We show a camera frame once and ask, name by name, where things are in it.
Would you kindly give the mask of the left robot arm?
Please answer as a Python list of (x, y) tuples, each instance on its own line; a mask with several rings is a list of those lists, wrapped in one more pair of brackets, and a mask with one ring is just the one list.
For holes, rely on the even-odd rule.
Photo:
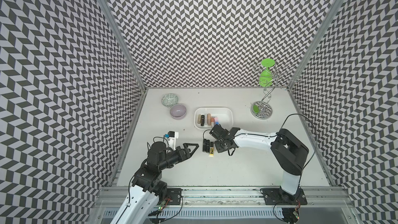
[(199, 147), (184, 143), (183, 147), (172, 149), (165, 142), (151, 144), (147, 158), (130, 179), (126, 198), (111, 223), (143, 224), (151, 216), (154, 224), (167, 221), (159, 216), (173, 199), (167, 194), (167, 183), (161, 180), (162, 171), (190, 159)]

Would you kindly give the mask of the clear coral lipstick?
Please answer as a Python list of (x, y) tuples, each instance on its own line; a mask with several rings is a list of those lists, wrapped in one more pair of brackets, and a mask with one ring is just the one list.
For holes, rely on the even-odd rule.
[(211, 119), (210, 119), (210, 125), (211, 125), (211, 127), (214, 127), (214, 126), (215, 126), (215, 118), (214, 118), (214, 117), (211, 117)]

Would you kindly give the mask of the black lipstick gold band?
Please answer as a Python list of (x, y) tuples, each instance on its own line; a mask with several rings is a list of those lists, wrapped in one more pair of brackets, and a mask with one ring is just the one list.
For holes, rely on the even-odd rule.
[(200, 125), (203, 127), (205, 124), (205, 115), (201, 115)]

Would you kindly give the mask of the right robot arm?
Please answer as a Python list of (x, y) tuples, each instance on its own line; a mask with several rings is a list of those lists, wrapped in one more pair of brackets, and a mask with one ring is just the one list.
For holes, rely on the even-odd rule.
[(263, 189), (266, 204), (285, 203), (293, 205), (306, 204), (301, 200), (304, 195), (300, 188), (301, 177), (309, 149), (289, 130), (281, 128), (276, 133), (250, 132), (241, 128), (224, 129), (217, 124), (210, 130), (210, 135), (216, 139), (217, 152), (227, 152), (232, 156), (237, 148), (254, 148), (270, 151), (283, 169), (282, 184), (278, 190)]

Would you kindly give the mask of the white plastic storage box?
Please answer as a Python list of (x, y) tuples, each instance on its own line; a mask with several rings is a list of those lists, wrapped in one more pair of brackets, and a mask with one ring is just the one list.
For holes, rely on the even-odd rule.
[(220, 124), (229, 129), (234, 124), (233, 113), (227, 107), (200, 107), (194, 113), (194, 126), (198, 129), (210, 129)]

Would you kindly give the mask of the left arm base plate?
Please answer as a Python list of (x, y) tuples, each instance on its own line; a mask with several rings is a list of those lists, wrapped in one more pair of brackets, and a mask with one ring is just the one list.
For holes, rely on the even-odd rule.
[(169, 205), (181, 205), (182, 188), (167, 188), (159, 195), (159, 204), (168, 202)]

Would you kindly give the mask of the black and gold square lipstick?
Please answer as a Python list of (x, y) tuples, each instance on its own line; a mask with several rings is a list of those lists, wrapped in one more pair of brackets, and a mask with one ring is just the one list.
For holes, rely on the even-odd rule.
[(214, 156), (214, 142), (209, 143), (209, 156), (210, 157)]

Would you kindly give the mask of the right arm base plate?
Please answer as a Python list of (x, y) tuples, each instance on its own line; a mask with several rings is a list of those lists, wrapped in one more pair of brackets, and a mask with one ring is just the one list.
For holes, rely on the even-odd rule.
[(303, 189), (297, 189), (294, 195), (291, 195), (281, 188), (262, 188), (260, 193), (264, 197), (266, 205), (285, 204), (285, 205), (308, 205), (307, 198)]

